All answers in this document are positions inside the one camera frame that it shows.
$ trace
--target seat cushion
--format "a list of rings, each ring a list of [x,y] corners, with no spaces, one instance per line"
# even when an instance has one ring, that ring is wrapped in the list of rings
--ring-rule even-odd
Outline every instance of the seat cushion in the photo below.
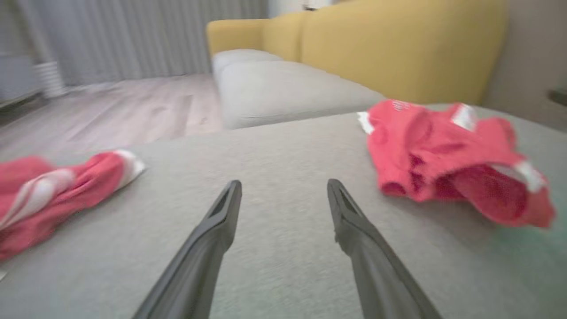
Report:
[[[363,111],[385,99],[339,76],[287,61],[232,64],[217,78],[226,128]]]
[[[236,49],[223,51],[215,54],[213,57],[213,72],[215,78],[217,78],[222,69],[234,63],[282,60],[282,58],[276,55],[260,50]]]

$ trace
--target sofa cushion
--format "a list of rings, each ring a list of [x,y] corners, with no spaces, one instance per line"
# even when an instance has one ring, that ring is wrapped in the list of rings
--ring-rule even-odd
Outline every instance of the sofa cushion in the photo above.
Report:
[[[363,111],[385,97],[305,64],[232,64],[217,78],[227,128]]]
[[[149,167],[134,183],[0,266],[0,317],[131,319],[222,187],[240,179],[210,318],[362,319],[352,263],[334,241],[326,184],[337,178],[445,318],[565,319],[567,135],[477,110],[510,120],[549,177],[560,213],[550,229],[381,195],[356,114],[160,140],[130,149]]]
[[[213,72],[217,78],[225,67],[242,62],[282,61],[283,59],[265,51],[252,49],[236,49],[219,52],[213,57]]]

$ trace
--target sofa armrest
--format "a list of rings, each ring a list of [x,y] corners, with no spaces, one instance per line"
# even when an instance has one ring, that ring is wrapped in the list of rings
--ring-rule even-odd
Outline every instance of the sofa armrest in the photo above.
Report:
[[[262,50],[264,23],[268,19],[219,20],[207,25],[211,56],[234,49]]]

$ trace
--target wooden floor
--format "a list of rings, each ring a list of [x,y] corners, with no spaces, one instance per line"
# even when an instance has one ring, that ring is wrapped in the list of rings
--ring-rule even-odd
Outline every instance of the wooden floor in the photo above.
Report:
[[[3,113],[1,161],[31,154],[65,156],[222,129],[210,75],[75,87],[15,120]]]

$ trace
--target upholstery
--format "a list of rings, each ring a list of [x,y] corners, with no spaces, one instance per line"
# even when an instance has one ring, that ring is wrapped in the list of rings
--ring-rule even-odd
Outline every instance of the upholstery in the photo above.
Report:
[[[223,51],[213,57],[213,73],[215,78],[218,79],[221,76],[222,69],[231,64],[258,61],[282,61],[282,58],[260,50],[236,49]]]
[[[264,29],[261,35],[249,20],[211,22],[210,53],[263,49],[389,98],[479,104],[505,37],[507,10],[507,0],[351,0],[262,20],[253,27]],[[240,34],[254,34],[254,41],[235,39]]]
[[[264,26],[264,50],[286,61],[301,60],[303,24],[311,12],[302,11],[277,16]]]
[[[338,178],[443,318],[564,319],[567,135],[478,112],[511,120],[520,150],[549,177],[560,214],[551,229],[381,195],[356,114],[162,140],[130,149],[149,167],[133,184],[0,266],[0,317],[131,319],[224,185],[240,179],[210,318],[363,318],[327,199]]]
[[[231,64],[217,83],[229,129],[364,111],[384,99],[360,84],[287,61]]]
[[[264,24],[267,19],[220,20],[207,25],[209,53],[234,49],[263,48]]]

